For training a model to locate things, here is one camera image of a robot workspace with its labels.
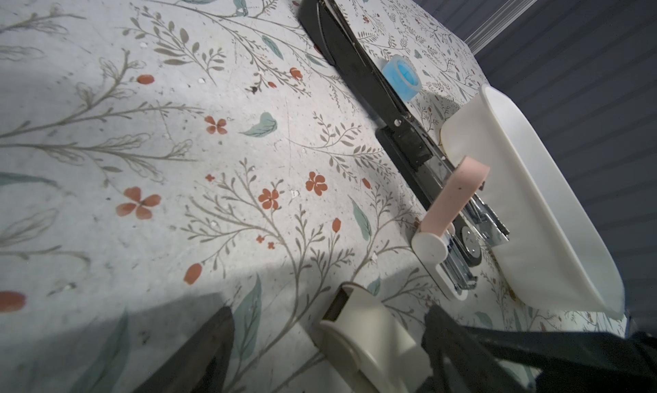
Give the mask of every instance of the white plastic container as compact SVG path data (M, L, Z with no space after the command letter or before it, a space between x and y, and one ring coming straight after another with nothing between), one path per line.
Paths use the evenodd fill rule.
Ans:
M623 317L625 289L609 251L510 98L481 86L440 136L452 163L468 155L491 167L479 195L511 232L493 253L523 302Z

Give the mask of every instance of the orange flower print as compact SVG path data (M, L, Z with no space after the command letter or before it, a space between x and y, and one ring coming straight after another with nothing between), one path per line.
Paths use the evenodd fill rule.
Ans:
M262 195L258 196L258 200L262 202L262 207L265 209L269 209L272 207L274 209L278 209L279 203L276 201L278 198L279 198L278 191L273 190L272 192L269 192L268 189L263 189Z
M149 209L145 207L155 207L160 204L161 197L160 195L151 195L144 200L141 200L141 189L138 187L128 188L124 191L124 195L136 203L121 203L116 207L116 214L120 217L130 215L133 210L137 209L135 212L137 219L151 219L153 214Z
M333 232L338 233L341 226L342 222L338 218L333 219L333 225L331 226L333 228Z
M148 85L155 82L155 78L152 75L144 74L137 77L137 82L142 85Z
M0 292L0 313L17 312L25 306L25 295L11 290Z
M291 75L294 77L294 79L296 79L296 80L300 80L301 78L304 77L303 75L301 75L301 71L299 71L298 69L296 69L296 68L294 68L294 67L293 67L293 68L290 68L290 74L291 74Z
M314 172L310 172L310 180L306 181L306 189L310 192L313 189L315 193L319 196L322 196L322 192L326 191L329 187L326 186L326 178L322 175L315 176Z
M219 122L214 122L214 118L208 115L205 118L205 122L211 124L206 128L209 134L214 134L215 132L218 132L221 135L226 135L228 133L228 131L226 131L226 129L223 128L224 126L226 126L225 119L220 119Z
M185 272L185 277L183 278L183 281L185 281L186 284L188 285L193 285L194 282L198 279L199 276L201 276L201 272L203 271L203 266L201 264L193 264L187 269L187 272Z

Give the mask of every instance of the blue tape roll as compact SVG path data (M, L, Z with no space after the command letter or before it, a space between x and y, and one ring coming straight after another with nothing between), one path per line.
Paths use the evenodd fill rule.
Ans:
M413 66L400 55L393 56L381 70L402 101L408 102L422 89Z

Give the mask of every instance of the open stapler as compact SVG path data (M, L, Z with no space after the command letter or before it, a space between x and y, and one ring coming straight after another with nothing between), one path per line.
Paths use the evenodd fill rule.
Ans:
M453 164L358 43L334 0L302 0L298 17L324 59L338 70L359 101L380 117L384 126L376 131L377 139L428 209L455 170ZM446 235L447 258L436 265L435 272L428 270L447 297L463 300L476 286L477 277L469 267L481 263L480 239L494 247L508 241L508 230L475 194Z

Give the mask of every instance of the table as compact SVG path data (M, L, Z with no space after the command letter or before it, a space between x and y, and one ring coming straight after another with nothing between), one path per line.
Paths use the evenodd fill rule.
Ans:
M410 0L336 1L376 63L415 65L431 133L486 82ZM346 390L307 335L343 281L416 338L434 303L464 325L623 334L525 306L488 254L477 290L445 299L408 246L423 209L299 2L0 0L0 390L130 391L225 304L225 391Z

